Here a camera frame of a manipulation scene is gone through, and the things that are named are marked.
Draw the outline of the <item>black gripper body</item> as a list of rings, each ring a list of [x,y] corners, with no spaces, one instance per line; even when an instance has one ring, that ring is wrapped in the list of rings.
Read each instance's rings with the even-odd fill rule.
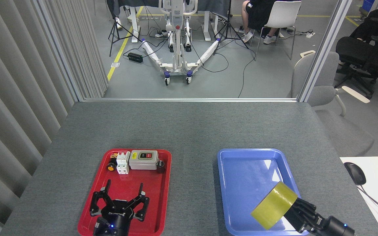
[[[316,236],[355,236],[355,230],[333,216],[319,218],[309,232]]]
[[[106,205],[93,215],[99,215],[94,226],[94,236],[127,236],[134,216],[131,203],[113,200],[115,207]]]

